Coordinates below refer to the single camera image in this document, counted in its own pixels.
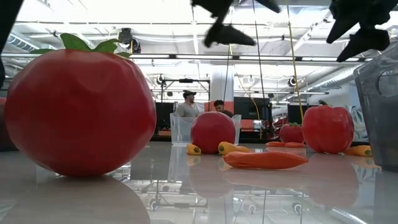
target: cap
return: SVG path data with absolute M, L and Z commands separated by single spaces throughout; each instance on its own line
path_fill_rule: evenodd
M 195 92 L 192 92 L 192 91 L 185 91 L 184 92 L 184 94 L 182 95 L 183 97 L 184 97 L 184 99 L 186 99 L 187 98 L 187 96 L 195 96 L 197 93 L 195 93 Z

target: glossy table surface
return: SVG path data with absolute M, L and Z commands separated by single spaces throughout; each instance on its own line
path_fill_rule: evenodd
M 269 150 L 309 163 L 230 169 L 220 156 L 187 156 L 184 147 L 151 142 L 131 163 L 83 180 L 2 152 L 0 224 L 398 223 L 398 174 L 382 172 L 372 158 Z

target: person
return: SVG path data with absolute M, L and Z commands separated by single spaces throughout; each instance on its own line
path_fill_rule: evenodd
M 224 110 L 224 101 L 222 100 L 216 100 L 214 102 L 214 107 L 216 108 L 217 112 L 221 112 L 223 114 L 225 114 L 226 116 L 229 116 L 230 118 L 232 118 L 234 116 L 234 114 L 228 110 Z
M 195 103 L 195 95 L 197 93 L 192 91 L 185 91 L 183 97 L 185 99 L 184 103 L 181 103 L 177 107 L 177 114 L 183 118 L 196 118 L 199 115 L 193 104 Z

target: ceiling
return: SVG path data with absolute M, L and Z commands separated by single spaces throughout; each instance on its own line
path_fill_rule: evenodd
M 90 46 L 116 38 L 121 28 L 129 27 L 133 36 L 140 42 L 142 54 L 190 54 L 190 55 L 268 55 L 291 57 L 289 4 L 292 45 L 295 56 L 323 57 L 325 63 L 298 63 L 297 76 L 302 80 L 302 88 L 308 88 L 315 82 L 338 73 L 346 67 L 358 66 L 358 63 L 337 64 L 332 62 L 344 49 L 349 35 L 355 33 L 356 25 L 334 44 L 325 40 L 334 23 L 328 10 L 329 0 L 286 0 L 279 1 L 282 11 L 276 14 L 252 1 L 231 7 L 225 23 L 232 25 L 251 36 L 258 46 L 248 47 L 232 45 L 231 50 L 225 45 L 206 48 L 202 40 L 214 19 L 201 7 L 192 9 L 189 0 L 25 0 L 12 30 L 9 43 L 3 53 L 27 53 L 34 48 L 62 49 L 59 35 L 72 33 Z M 398 12 L 391 12 L 391 20 L 380 26 L 391 34 L 393 47 L 396 41 L 396 24 Z M 119 46 L 117 51 L 126 51 Z M 382 52 L 367 51 L 357 57 L 373 58 Z M 7 66 L 7 75 L 12 78 L 31 58 L 20 58 L 18 55 L 3 57 Z M 167 78 L 209 78 L 211 65 L 226 65 L 225 61 L 211 60 L 172 60 L 172 59 L 139 59 L 135 60 L 146 74 L 151 88 L 158 89 L 156 78 L 163 74 Z M 229 62 L 235 66 L 235 90 L 261 89 L 260 69 L 258 62 Z M 262 65 L 261 75 L 264 88 L 269 90 L 286 90 L 287 80 L 294 75 L 292 62 L 280 64 L 278 60 Z M 171 86 L 175 89 L 203 89 L 199 84 Z

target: clear plastic container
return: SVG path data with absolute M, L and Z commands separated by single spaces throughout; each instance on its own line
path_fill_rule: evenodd
M 374 161 L 398 172 L 398 48 L 354 71 Z
M 191 143 L 191 127 L 195 118 L 182 118 L 177 113 L 170 113 L 170 123 L 172 132 L 172 144 L 174 146 L 186 146 Z M 241 115 L 232 117 L 235 125 L 235 144 L 239 144 L 241 134 Z

